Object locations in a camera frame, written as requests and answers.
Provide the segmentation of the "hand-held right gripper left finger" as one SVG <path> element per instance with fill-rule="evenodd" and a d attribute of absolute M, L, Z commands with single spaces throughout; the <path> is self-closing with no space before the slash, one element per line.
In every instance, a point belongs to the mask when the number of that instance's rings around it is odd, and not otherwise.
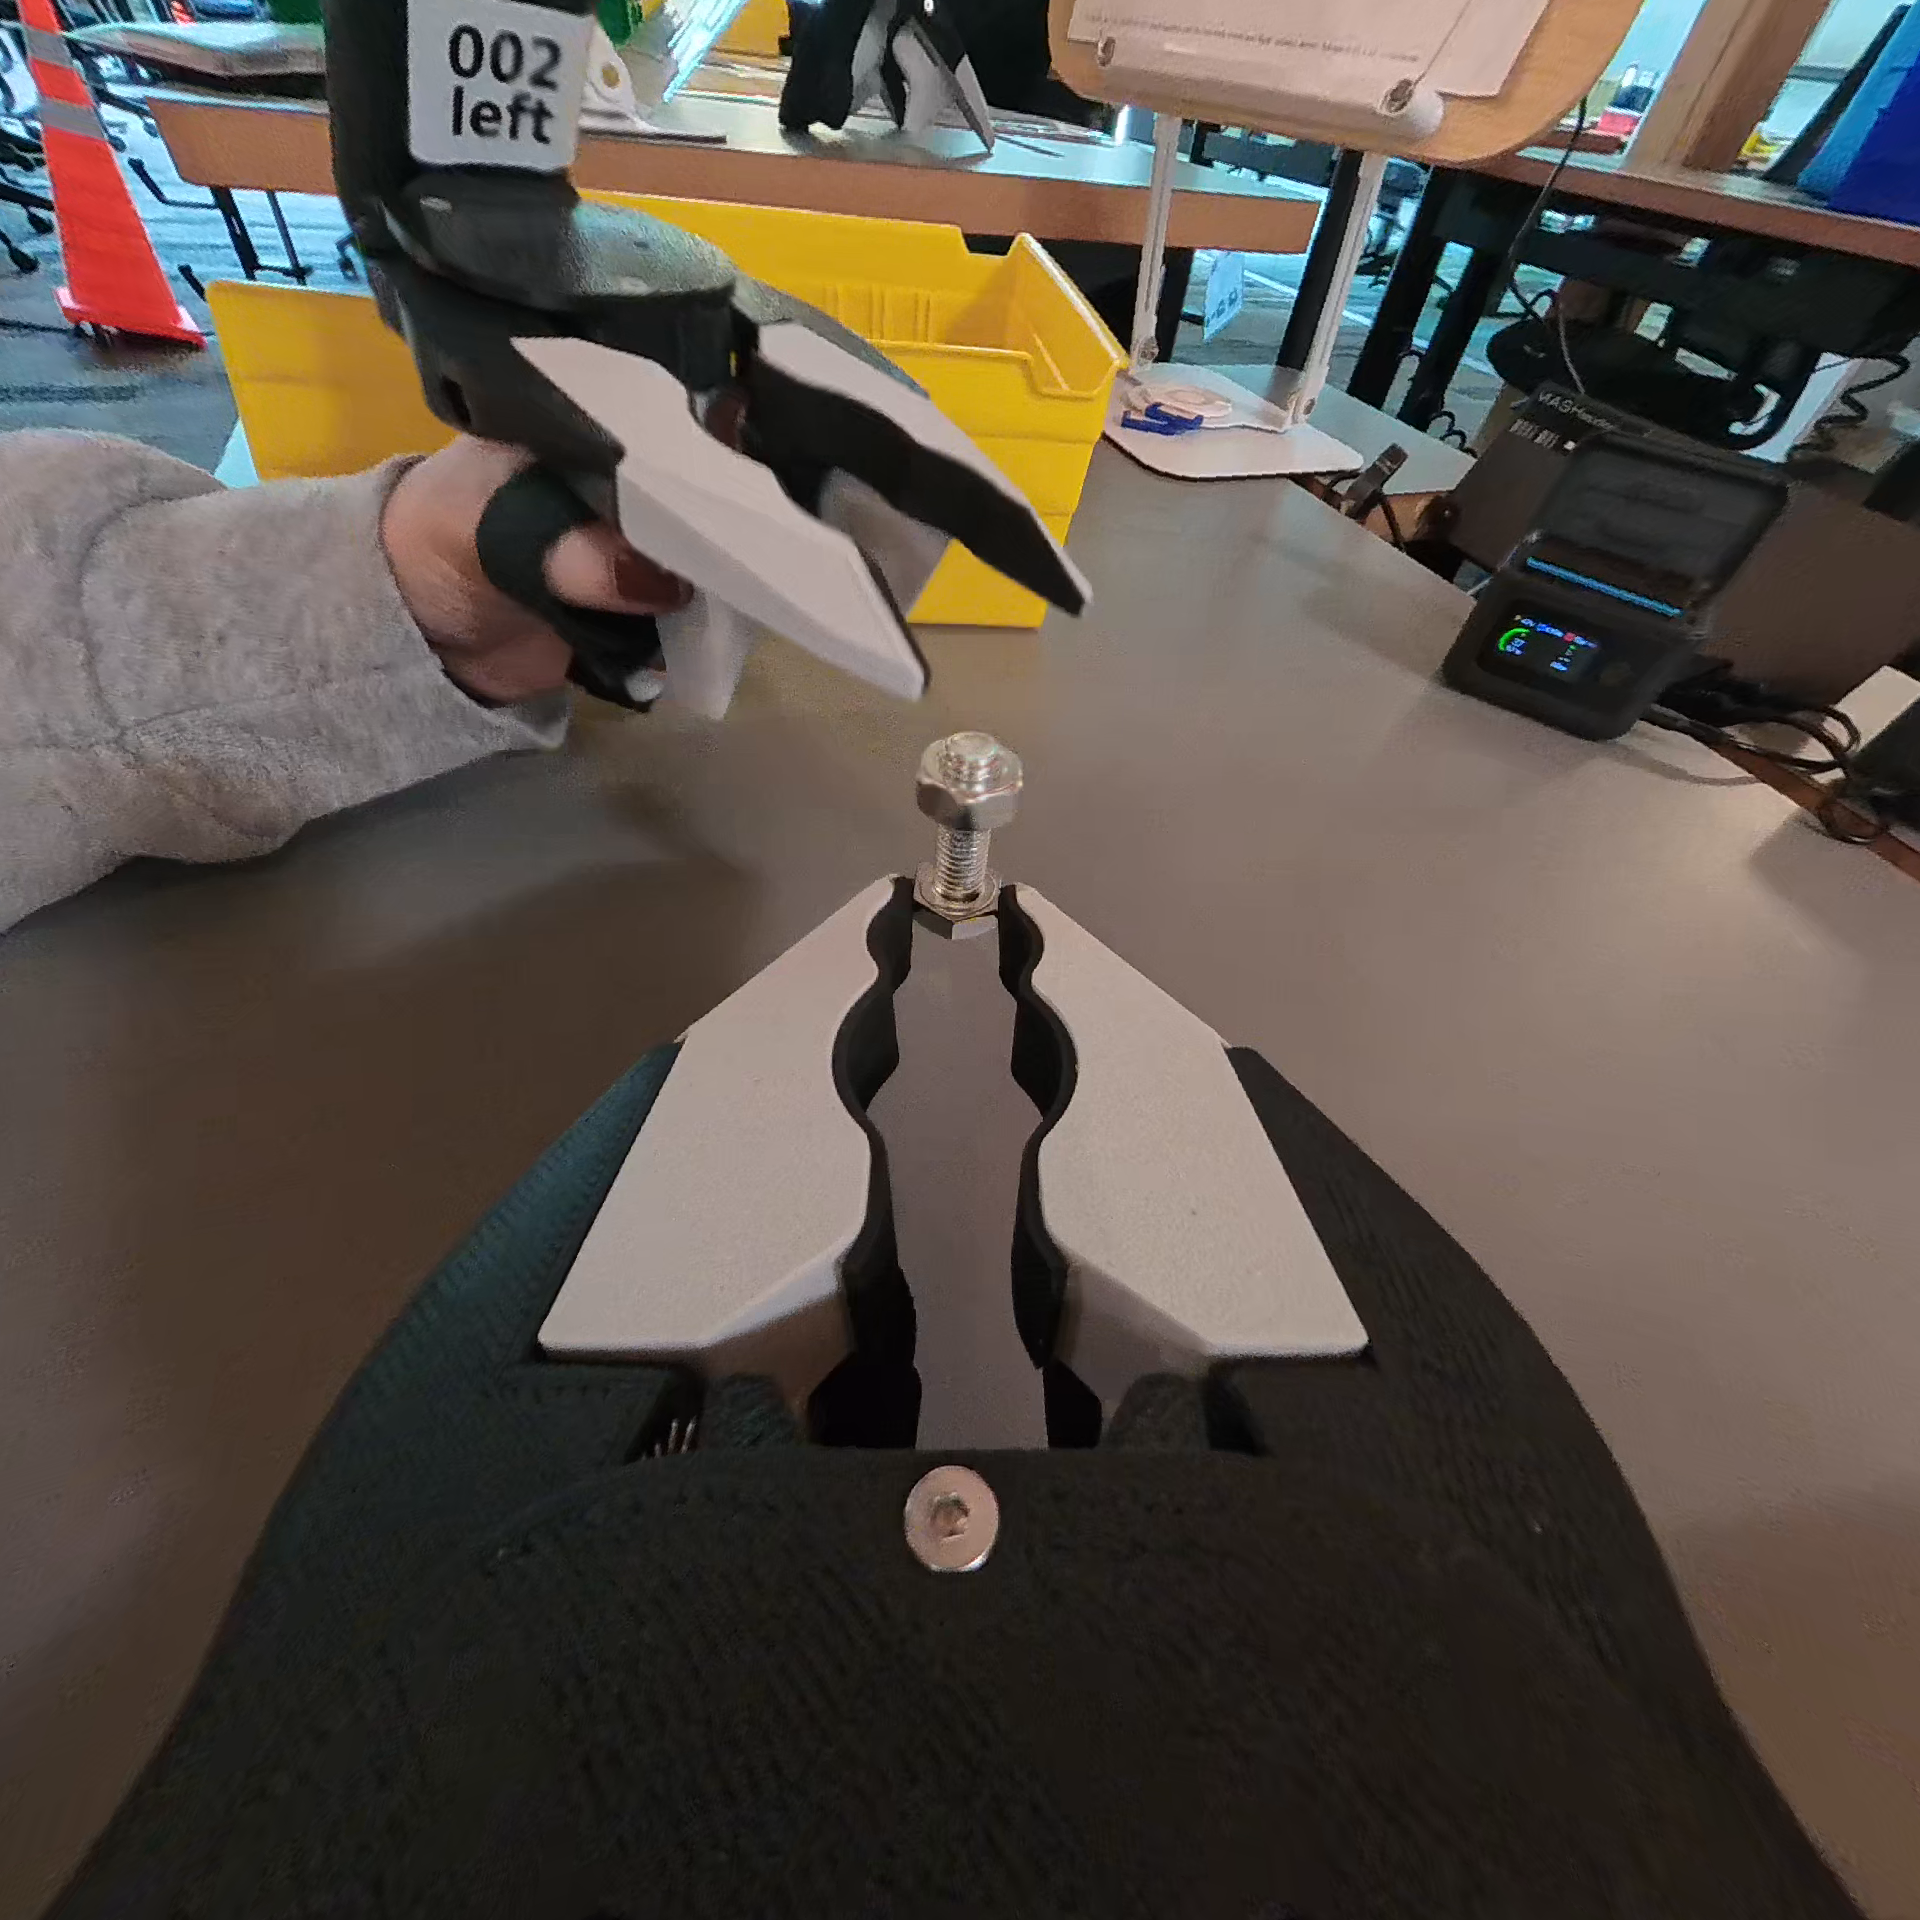
<path fill-rule="evenodd" d="M 876 879 L 684 1034 L 545 1358 L 756 1375 L 828 1445 L 914 1443 L 919 1320 L 872 1117 L 912 942 L 910 883 Z"/>

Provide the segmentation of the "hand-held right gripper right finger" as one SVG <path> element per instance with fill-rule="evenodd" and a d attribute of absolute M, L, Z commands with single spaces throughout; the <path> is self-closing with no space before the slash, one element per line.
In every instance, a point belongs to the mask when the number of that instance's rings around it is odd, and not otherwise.
<path fill-rule="evenodd" d="M 1014 1076 L 1041 1125 L 1015 1198 L 1015 1326 L 1048 1443 L 1135 1386 L 1370 1347 L 1254 1099 L 1254 1056 L 1034 887 L 1002 894 Z"/>

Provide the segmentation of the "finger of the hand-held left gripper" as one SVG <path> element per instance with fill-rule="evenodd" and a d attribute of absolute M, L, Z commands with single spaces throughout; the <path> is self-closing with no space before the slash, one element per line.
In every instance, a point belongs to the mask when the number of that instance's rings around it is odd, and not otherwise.
<path fill-rule="evenodd" d="M 929 667 L 905 610 L 930 575 L 927 527 L 842 470 L 823 482 L 825 517 L 804 511 L 768 467 L 715 439 L 651 362 L 572 339 L 515 347 L 618 444 L 627 543 L 692 588 L 662 620 L 665 699 L 734 699 L 766 638 L 898 699 L 923 694 Z"/>
<path fill-rule="evenodd" d="M 796 319 L 747 347 L 747 451 L 910 610 L 948 547 L 1043 603 L 1084 614 L 1087 573 L 1027 496 L 919 387 Z"/>

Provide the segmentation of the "silver hex nut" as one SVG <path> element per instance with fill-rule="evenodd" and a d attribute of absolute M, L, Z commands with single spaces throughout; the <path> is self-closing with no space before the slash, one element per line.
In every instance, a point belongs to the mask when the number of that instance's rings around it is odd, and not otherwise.
<path fill-rule="evenodd" d="M 1022 790 L 1022 759 L 976 730 L 929 743 L 916 771 L 919 810 L 952 831 L 1007 828 L 1017 815 Z"/>

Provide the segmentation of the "silver hex bolt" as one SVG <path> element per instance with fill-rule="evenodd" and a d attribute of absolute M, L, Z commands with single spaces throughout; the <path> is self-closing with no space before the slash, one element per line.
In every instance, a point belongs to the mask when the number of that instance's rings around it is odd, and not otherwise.
<path fill-rule="evenodd" d="M 930 828 L 932 854 L 914 878 L 916 916 L 948 942 L 976 939 L 992 930 L 1002 888 L 992 870 L 992 831 Z"/>

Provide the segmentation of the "person's left forearm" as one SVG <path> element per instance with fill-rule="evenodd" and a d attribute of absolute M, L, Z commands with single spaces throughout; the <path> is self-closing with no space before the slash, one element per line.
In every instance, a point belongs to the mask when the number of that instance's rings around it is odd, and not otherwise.
<path fill-rule="evenodd" d="M 263 856 L 330 814 L 546 751 L 564 690 L 476 699 L 382 542 L 418 456 L 224 487 L 73 429 L 2 445 L 2 928 L 132 860 Z"/>

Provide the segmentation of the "yellow plastic bin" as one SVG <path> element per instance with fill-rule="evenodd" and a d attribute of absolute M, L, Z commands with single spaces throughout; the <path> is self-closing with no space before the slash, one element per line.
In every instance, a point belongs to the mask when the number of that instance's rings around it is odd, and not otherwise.
<path fill-rule="evenodd" d="M 1066 547 L 1058 515 L 1073 500 L 1054 490 L 1087 485 L 1121 352 L 1028 238 L 995 268 L 955 229 L 772 207 L 714 207 L 712 218 L 718 229 L 705 214 L 674 226 L 724 252 L 740 277 L 819 309 L 847 347 L 919 387 Z M 463 437 L 425 405 L 414 356 L 376 296 L 296 295 L 296 318 L 256 310 L 256 299 L 274 292 L 251 280 L 209 287 L 256 475 L 351 475 L 417 456 L 418 444 L 394 442 L 410 416 L 435 418 L 442 445 Z M 923 621 L 953 554 L 1043 620 L 1048 603 L 1035 595 L 948 547 L 905 621 Z"/>

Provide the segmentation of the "long wooden table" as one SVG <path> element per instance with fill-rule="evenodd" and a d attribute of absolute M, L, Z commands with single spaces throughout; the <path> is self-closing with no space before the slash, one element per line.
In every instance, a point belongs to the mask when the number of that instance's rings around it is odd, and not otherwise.
<path fill-rule="evenodd" d="M 160 88 L 151 112 L 190 184 L 335 191 L 323 102 Z M 786 134 L 770 102 L 745 99 L 682 102 L 667 117 L 676 130 L 667 136 L 584 134 L 575 183 L 1044 243 L 1135 248 L 1145 238 L 1153 157 L 1137 144 L 1002 134 L 992 151 L 968 151 L 947 128 L 929 147 L 898 134 Z"/>

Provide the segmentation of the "blue and white small part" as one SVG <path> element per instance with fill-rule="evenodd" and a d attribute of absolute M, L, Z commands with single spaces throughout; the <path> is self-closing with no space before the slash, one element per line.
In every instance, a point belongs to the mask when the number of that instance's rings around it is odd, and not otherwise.
<path fill-rule="evenodd" d="M 1238 403 L 1214 389 L 1127 375 L 1115 389 L 1111 428 L 1153 442 L 1194 442 L 1244 423 Z"/>

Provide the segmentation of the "black and grey tool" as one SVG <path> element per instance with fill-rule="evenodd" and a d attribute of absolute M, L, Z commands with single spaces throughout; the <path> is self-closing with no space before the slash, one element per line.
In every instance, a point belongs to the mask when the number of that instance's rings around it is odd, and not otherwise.
<path fill-rule="evenodd" d="M 819 3 L 790 13 L 782 130 L 849 130 L 883 112 L 902 136 L 960 128 L 992 154 L 992 107 L 952 4 Z"/>

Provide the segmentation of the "white sign stand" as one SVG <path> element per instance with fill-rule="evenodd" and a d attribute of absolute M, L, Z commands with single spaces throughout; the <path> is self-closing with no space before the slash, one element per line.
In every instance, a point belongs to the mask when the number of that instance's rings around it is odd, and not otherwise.
<path fill-rule="evenodd" d="M 1295 371 L 1286 398 L 1264 399 L 1232 382 L 1219 382 L 1210 368 L 1179 371 L 1160 365 L 1163 254 L 1174 206 L 1174 176 L 1179 157 L 1179 133 L 1183 120 L 1176 114 L 1162 112 L 1156 117 L 1155 160 L 1138 254 L 1131 349 L 1127 368 L 1115 376 L 1111 389 L 1105 439 L 1138 467 L 1188 482 L 1355 474 L 1363 467 L 1358 451 L 1332 439 L 1312 416 L 1329 382 L 1345 299 L 1354 287 L 1360 254 L 1379 206 L 1385 155 L 1375 151 L 1360 151 L 1355 155 L 1358 174 L 1337 229 L 1332 280 L 1312 325 L 1307 356 Z M 1244 423 L 1235 429 L 1207 432 L 1198 439 L 1121 434 L 1111 428 L 1111 418 L 1119 412 L 1115 389 L 1129 375 L 1214 389 L 1238 403 Z"/>

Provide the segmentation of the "orange traffic cone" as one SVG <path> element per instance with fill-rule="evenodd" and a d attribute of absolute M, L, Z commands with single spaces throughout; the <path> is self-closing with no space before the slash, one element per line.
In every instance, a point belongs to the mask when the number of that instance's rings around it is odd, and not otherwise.
<path fill-rule="evenodd" d="M 52 187 L 64 322 L 96 335 L 206 347 L 153 252 L 104 117 L 51 3 L 19 3 L 23 51 L 40 93 L 40 142 Z"/>

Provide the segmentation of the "black label printer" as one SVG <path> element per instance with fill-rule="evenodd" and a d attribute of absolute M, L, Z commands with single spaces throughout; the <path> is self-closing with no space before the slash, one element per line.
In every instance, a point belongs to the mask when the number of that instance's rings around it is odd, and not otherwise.
<path fill-rule="evenodd" d="M 1715 621 L 1790 503 L 1779 467 L 1547 382 L 1454 490 L 1452 543 L 1483 572 L 1536 558 L 1632 607 Z"/>

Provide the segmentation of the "blue plastic bin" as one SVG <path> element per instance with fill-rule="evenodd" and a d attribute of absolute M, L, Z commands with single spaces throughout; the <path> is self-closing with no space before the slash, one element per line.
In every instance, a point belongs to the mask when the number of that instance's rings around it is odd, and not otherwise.
<path fill-rule="evenodd" d="M 1796 180 L 1832 210 L 1918 226 L 1918 4 Z"/>

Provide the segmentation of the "wooden post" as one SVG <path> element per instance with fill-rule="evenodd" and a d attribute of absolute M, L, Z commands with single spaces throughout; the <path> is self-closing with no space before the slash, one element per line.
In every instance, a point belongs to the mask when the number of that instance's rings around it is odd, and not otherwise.
<path fill-rule="evenodd" d="M 1826 3 L 1707 3 L 1624 148 L 1625 171 L 1732 174 Z"/>

